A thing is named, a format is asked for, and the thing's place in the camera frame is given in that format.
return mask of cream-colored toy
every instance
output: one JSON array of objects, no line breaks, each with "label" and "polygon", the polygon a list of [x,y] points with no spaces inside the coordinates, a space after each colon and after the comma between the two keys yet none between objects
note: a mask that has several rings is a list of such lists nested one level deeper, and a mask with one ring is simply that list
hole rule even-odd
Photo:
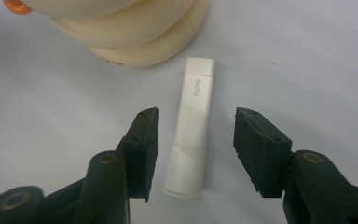
[{"label": "cream-colored toy", "polygon": [[3,0],[12,12],[32,10],[105,61],[131,67],[163,62],[198,31],[208,0]]}]

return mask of white object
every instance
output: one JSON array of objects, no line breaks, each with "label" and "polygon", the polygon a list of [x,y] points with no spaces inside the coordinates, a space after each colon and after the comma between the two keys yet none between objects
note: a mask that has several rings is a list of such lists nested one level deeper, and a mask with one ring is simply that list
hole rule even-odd
[{"label": "white object", "polygon": [[179,198],[202,197],[212,59],[188,58],[175,137],[163,191]]},{"label": "white object", "polygon": [[199,30],[208,8],[208,0],[194,0],[185,16],[170,30],[140,46],[127,49],[98,49],[87,46],[107,62],[128,67],[161,63],[181,50]]},{"label": "white object", "polygon": [[51,19],[64,33],[86,46],[124,49],[142,45],[168,31],[186,14],[192,2],[142,0],[98,18]]},{"label": "white object", "polygon": [[63,18],[92,18],[119,11],[138,0],[21,0],[42,14]]}]

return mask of orange tip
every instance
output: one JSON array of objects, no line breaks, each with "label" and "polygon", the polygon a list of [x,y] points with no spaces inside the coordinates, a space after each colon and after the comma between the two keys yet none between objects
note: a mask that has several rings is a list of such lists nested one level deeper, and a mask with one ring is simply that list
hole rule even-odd
[{"label": "orange tip", "polygon": [[27,15],[32,12],[21,0],[3,0],[7,9],[17,15]]}]

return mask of orange toy part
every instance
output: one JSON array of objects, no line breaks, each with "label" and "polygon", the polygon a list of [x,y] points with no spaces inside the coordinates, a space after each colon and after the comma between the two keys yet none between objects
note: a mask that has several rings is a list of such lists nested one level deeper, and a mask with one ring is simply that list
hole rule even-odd
[{"label": "orange toy part", "polygon": [[17,15],[26,15],[32,12],[21,0],[3,0],[7,9]]}]

